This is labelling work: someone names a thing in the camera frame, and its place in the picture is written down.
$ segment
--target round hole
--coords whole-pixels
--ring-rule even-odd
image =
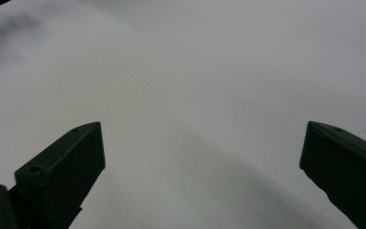
[[[30,171],[31,171],[32,173],[38,173],[38,172],[40,172],[42,169],[43,169],[43,168],[42,168],[41,166],[33,166],[33,167],[31,167],[31,168],[30,168]]]

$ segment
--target screw hole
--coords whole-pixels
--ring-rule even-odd
[[[33,167],[31,167],[31,168],[30,168],[30,171],[31,171],[32,173],[38,173],[38,172],[40,172],[42,169],[43,169],[43,168],[42,168],[41,166],[33,166]]]

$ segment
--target gray surface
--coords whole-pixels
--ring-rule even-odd
[[[72,228],[354,228],[298,161],[308,120],[366,139],[366,2],[0,7],[0,183],[96,120]]]

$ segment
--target white table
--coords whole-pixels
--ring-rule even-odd
[[[366,1],[0,7],[0,183],[97,120],[71,228],[355,228],[298,163],[308,120],[366,139]]]

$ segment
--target white surface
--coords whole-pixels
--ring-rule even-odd
[[[71,228],[355,228],[298,161],[308,120],[366,139],[366,1],[0,7],[0,183],[96,120]]]

